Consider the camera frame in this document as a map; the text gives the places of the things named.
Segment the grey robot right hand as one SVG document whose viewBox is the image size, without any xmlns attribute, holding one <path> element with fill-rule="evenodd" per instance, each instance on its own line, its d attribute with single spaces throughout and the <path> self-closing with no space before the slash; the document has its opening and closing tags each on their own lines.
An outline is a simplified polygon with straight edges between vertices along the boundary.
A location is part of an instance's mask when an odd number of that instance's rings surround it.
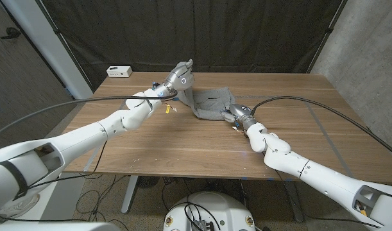
<svg viewBox="0 0 392 231">
<path fill-rule="evenodd" d="M 231 104 L 225 107 L 221 115 L 225 121 L 233 123 L 237 129 L 247 130 L 257 123 L 257 120 L 251 115 L 251 109 L 240 104 Z"/>
</svg>

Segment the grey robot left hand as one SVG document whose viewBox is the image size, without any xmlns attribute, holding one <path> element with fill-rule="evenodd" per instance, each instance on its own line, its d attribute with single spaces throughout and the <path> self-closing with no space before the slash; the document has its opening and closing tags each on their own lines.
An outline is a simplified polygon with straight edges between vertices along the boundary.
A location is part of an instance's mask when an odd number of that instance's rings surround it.
<svg viewBox="0 0 392 231">
<path fill-rule="evenodd" d="M 162 83 L 153 84 L 152 90 L 156 92 L 157 96 L 166 97 L 189 89 L 194 83 L 192 65 L 192 59 L 179 62 Z"/>
</svg>

